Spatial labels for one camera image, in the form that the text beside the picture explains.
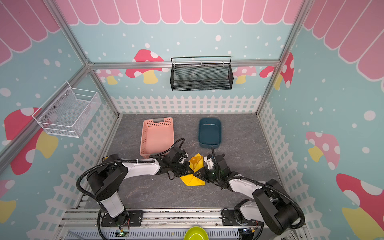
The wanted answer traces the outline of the pink plastic basket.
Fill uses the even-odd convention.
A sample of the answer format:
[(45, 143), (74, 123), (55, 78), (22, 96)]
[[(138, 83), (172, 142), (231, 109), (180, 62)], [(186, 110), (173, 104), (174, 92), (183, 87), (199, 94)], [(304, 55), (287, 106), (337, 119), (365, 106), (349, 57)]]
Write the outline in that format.
[(140, 155), (147, 159), (169, 149), (174, 141), (173, 118), (144, 120)]

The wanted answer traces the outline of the teal plastic tub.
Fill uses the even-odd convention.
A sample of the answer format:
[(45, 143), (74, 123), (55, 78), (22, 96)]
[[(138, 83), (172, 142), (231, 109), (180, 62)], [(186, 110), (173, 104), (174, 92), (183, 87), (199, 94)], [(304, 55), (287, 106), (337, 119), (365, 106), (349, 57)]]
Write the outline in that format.
[(199, 121), (198, 142), (201, 148), (217, 149), (222, 142), (221, 121), (216, 118), (202, 118)]

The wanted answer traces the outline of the orange plastic spoon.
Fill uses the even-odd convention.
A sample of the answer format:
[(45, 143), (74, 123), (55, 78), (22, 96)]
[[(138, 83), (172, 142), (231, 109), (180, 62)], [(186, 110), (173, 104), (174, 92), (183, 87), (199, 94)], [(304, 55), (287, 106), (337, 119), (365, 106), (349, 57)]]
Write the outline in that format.
[(199, 160), (200, 159), (198, 157), (192, 157), (190, 160), (190, 167), (193, 169), (196, 168), (198, 166)]

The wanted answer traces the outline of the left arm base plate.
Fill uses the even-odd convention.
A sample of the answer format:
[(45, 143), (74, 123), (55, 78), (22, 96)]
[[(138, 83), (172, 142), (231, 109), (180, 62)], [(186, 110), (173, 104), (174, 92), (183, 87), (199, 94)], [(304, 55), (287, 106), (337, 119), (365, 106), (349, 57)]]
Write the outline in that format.
[(140, 227), (144, 211), (125, 210), (117, 217), (112, 218), (110, 214), (103, 213), (102, 227)]

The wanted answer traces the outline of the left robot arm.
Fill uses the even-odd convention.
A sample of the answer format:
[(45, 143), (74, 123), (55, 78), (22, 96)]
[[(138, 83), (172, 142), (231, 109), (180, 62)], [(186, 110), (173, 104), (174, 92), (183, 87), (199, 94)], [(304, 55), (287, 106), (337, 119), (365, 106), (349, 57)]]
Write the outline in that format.
[(173, 180), (194, 173), (186, 161), (188, 154), (182, 149), (184, 142), (184, 138), (178, 139), (169, 149), (144, 160), (121, 159), (116, 154), (107, 156), (102, 163), (78, 177), (76, 188), (95, 200), (111, 218), (127, 219), (129, 213), (118, 194), (124, 180), (162, 174)]

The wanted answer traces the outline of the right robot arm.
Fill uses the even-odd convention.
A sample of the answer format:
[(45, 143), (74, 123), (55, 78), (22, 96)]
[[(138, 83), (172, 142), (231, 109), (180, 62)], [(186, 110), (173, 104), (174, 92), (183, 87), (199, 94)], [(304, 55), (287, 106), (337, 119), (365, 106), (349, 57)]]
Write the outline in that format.
[(303, 210), (278, 181), (259, 182), (233, 172), (224, 159), (225, 155), (216, 155), (213, 147), (211, 150), (208, 160), (212, 161), (212, 167), (203, 167), (194, 176), (221, 189), (247, 196), (249, 200), (237, 207), (242, 219), (261, 221), (276, 235), (304, 226)]

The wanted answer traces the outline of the green bowl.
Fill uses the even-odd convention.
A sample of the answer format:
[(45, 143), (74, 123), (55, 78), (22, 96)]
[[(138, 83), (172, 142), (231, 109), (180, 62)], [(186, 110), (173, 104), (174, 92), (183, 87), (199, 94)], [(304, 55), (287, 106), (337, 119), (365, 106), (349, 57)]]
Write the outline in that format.
[(209, 240), (209, 236), (203, 228), (196, 226), (187, 230), (184, 240)]

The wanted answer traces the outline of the black mesh wall basket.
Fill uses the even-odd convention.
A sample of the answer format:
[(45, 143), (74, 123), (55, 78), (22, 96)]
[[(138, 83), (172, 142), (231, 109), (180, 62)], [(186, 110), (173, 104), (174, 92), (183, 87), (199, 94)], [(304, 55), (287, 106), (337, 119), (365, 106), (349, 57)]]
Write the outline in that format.
[(234, 82), (231, 56), (171, 58), (172, 91), (226, 91)]

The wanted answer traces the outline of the aluminium front rail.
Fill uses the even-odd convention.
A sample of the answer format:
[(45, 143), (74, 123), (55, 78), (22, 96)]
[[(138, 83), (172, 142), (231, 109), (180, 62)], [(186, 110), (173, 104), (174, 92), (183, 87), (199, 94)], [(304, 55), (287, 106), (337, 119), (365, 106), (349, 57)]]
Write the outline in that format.
[[(224, 226), (221, 208), (154, 208), (143, 209), (139, 227), (126, 224), (123, 229), (188, 229), (193, 226), (202, 228), (241, 228), (241, 225)], [(97, 209), (67, 210), (59, 223), (58, 230), (97, 229)]]

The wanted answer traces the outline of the black yellow tool case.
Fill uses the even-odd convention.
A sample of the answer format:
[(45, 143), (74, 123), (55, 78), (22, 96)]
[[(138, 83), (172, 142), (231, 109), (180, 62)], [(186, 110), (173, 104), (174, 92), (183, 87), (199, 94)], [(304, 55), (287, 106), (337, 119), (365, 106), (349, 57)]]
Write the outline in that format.
[(107, 162), (110, 162), (112, 160), (113, 160), (113, 158), (111, 158), (111, 156), (106, 156), (106, 157), (103, 157), (102, 163), (107, 163)]

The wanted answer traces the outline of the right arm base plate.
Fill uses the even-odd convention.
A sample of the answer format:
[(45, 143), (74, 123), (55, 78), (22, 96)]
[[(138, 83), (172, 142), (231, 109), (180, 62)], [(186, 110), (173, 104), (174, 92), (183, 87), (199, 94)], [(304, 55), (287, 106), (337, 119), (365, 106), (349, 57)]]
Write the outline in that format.
[(244, 218), (239, 210), (224, 208), (221, 211), (223, 226), (246, 226), (249, 221)]

